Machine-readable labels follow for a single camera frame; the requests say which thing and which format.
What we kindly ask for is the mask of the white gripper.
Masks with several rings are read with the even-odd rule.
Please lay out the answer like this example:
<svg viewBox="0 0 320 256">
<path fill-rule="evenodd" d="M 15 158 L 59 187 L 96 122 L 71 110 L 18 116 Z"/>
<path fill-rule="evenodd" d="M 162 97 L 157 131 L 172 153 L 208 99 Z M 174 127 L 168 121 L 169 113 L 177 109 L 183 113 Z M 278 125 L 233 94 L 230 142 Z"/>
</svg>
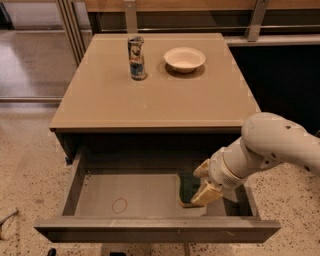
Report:
<svg viewBox="0 0 320 256">
<path fill-rule="evenodd" d="M 211 156 L 210 160 L 206 159 L 194 170 L 195 177 L 208 176 L 214 185 L 205 180 L 191 199 L 193 205 L 206 206 L 222 197 L 221 190 L 235 190 L 246 182 L 246 178 L 239 178 L 229 170 L 224 160 L 224 153 L 225 147 L 222 147 Z"/>
</svg>

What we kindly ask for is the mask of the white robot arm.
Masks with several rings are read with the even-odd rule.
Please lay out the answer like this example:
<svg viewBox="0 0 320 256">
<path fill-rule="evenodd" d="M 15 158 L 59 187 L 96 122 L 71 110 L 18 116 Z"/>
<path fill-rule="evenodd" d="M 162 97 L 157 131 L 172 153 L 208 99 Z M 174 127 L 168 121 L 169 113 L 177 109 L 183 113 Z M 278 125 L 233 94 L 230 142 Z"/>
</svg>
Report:
<svg viewBox="0 0 320 256">
<path fill-rule="evenodd" d="M 220 148 L 193 172 L 201 185 L 191 203 L 205 206 L 244 184 L 249 176 L 280 163 L 320 175 L 320 138 L 279 115 L 254 114 L 244 122 L 239 139 Z"/>
</svg>

